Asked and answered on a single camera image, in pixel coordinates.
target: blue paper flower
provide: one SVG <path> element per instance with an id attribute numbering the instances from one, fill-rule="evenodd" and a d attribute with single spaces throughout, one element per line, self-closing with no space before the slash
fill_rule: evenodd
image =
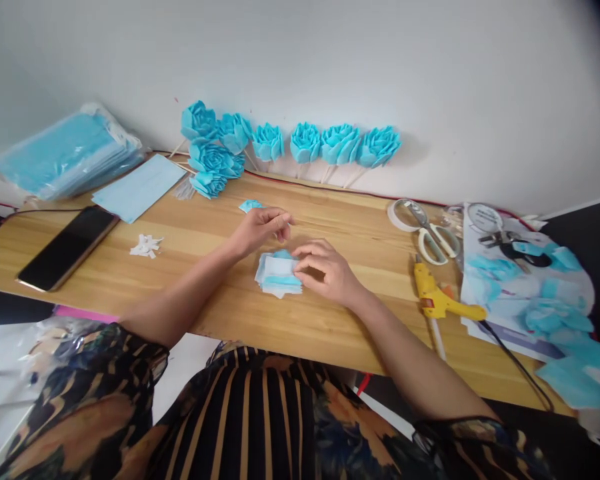
<path id="1" fill-rule="evenodd" d="M 208 199 L 218 198 L 218 194 L 227 186 L 227 178 L 214 171 L 198 172 L 190 182 L 200 195 Z"/>
<path id="2" fill-rule="evenodd" d="M 189 154 L 190 166 L 198 171 L 220 173 L 228 179 L 238 178 L 245 171 L 244 154 L 234 155 L 222 145 L 192 143 Z"/>
<path id="3" fill-rule="evenodd" d="M 255 131 L 253 151 L 262 161 L 276 161 L 285 154 L 285 141 L 280 133 L 280 127 L 272 127 L 268 122 Z"/>
<path id="4" fill-rule="evenodd" d="M 322 132 L 320 156 L 330 165 L 344 165 L 357 160 L 360 152 L 360 130 L 348 123 Z"/>
<path id="5" fill-rule="evenodd" d="M 253 138 L 253 130 L 249 120 L 245 120 L 239 113 L 230 115 L 225 113 L 222 120 L 218 120 L 218 135 L 229 151 L 237 155 L 242 152 Z"/>
<path id="6" fill-rule="evenodd" d="M 373 129 L 362 140 L 358 163 L 364 168 L 384 167 L 401 145 L 400 134 L 393 127 Z"/>
<path id="7" fill-rule="evenodd" d="M 298 123 L 291 135 L 291 154 L 298 163 L 313 162 L 320 153 L 320 131 L 312 123 Z"/>
<path id="8" fill-rule="evenodd" d="M 182 112 L 180 133 L 191 143 L 203 143 L 218 138 L 215 112 L 207 110 L 202 100 Z"/>

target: wooden desk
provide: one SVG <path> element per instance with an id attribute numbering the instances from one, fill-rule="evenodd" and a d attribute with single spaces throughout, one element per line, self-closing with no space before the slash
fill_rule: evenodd
<path id="1" fill-rule="evenodd" d="M 66 202 L 62 208 L 86 205 L 89 198 Z M 349 260 L 361 282 L 431 346 L 412 275 L 417 237 L 392 226 L 386 215 L 389 201 L 284 185 L 250 175 L 231 180 L 216 200 L 196 195 L 190 201 L 178 201 L 165 195 L 134 224 L 120 222 L 55 293 L 36 292 L 14 278 L 76 213 L 14 217 L 0 228 L 0 291 L 121 315 L 129 305 L 176 280 L 223 242 L 242 220 L 244 213 L 238 206 L 246 199 L 292 212 L 297 226 L 287 248 L 308 238 L 326 238 Z M 431 218 L 439 213 L 435 208 L 427 210 Z M 129 255 L 140 233 L 165 238 L 155 260 Z M 367 332 L 346 309 L 308 289 L 283 300 L 260 291 L 254 281 L 260 253 L 279 248 L 271 240 L 236 265 L 191 332 L 216 339 L 240 339 L 257 348 L 386 374 Z M 454 263 L 431 266 L 431 270 L 442 286 L 451 285 L 458 294 L 461 274 Z M 542 408 L 531 386 L 500 348 L 468 336 L 454 315 L 439 324 L 449 364 L 480 396 Z M 540 365 L 522 355 L 518 358 L 529 371 Z M 573 415 L 548 385 L 537 380 L 558 413 Z"/>

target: person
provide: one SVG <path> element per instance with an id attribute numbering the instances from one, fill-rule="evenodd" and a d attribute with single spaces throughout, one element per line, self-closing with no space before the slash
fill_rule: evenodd
<path id="1" fill-rule="evenodd" d="M 421 418 L 418 445 L 326 366 L 239 342 L 221 343 L 153 425 L 153 390 L 169 349 L 228 270 L 272 235 L 288 240 L 294 224 L 280 208 L 251 210 L 228 241 L 174 285 L 84 335 L 66 365 L 48 376 L 0 479 L 551 477 L 542 452 L 503 425 L 326 240 L 293 252 L 301 257 L 295 274 L 360 318 Z"/>

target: white scissors handle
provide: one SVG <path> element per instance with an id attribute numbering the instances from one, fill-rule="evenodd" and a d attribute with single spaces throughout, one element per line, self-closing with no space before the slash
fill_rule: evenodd
<path id="1" fill-rule="evenodd" d="M 438 225 L 430 224 L 429 227 L 449 258 L 456 258 L 460 253 L 460 242 L 453 232 L 444 227 L 439 227 Z M 444 233 L 445 236 L 451 240 L 452 245 L 449 244 L 447 238 L 445 238 L 442 233 Z M 449 262 L 449 260 L 445 257 L 445 254 L 442 252 L 442 250 L 440 250 L 438 242 L 436 242 L 436 240 L 431 236 L 429 230 L 426 228 L 420 228 L 420 234 L 418 236 L 418 248 L 420 249 L 420 253 L 422 253 L 422 256 L 425 258 L 425 260 L 432 265 L 444 265 Z M 432 258 L 429 252 L 432 252 L 435 258 Z"/>
<path id="2" fill-rule="evenodd" d="M 447 252 L 449 258 L 456 258 L 458 256 L 458 253 L 460 253 L 460 242 L 458 238 L 453 234 L 453 232 L 444 227 L 439 227 L 438 225 L 434 224 L 430 224 L 429 227 L 431 228 L 431 231 L 433 232 L 435 237 L 438 239 L 440 246 L 442 246 L 443 250 Z M 444 234 L 446 234 L 447 238 L 451 240 L 453 245 L 449 244 L 449 242 L 446 238 L 444 238 L 441 232 L 444 232 Z"/>
<path id="3" fill-rule="evenodd" d="M 427 246 L 429 246 L 436 258 L 430 256 Z M 418 248 L 420 248 L 420 253 L 422 253 L 425 260 L 433 265 L 444 265 L 449 261 L 426 228 L 420 229 L 420 234 L 418 235 Z"/>

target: white wall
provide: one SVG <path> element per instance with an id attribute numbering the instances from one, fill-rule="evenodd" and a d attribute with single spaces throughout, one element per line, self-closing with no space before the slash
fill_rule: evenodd
<path id="1" fill-rule="evenodd" d="M 287 132 L 395 125 L 404 148 L 360 189 L 522 213 L 600 198 L 600 32 L 576 0 L 11 0 L 0 52 L 156 148 L 203 99 Z"/>
<path id="2" fill-rule="evenodd" d="M 0 48 L 0 151 L 62 118 L 68 111 L 62 110 L 54 98 Z M 19 207 L 24 198 L 22 191 L 0 179 L 1 203 Z M 0 215 L 12 211 L 0 207 Z"/>

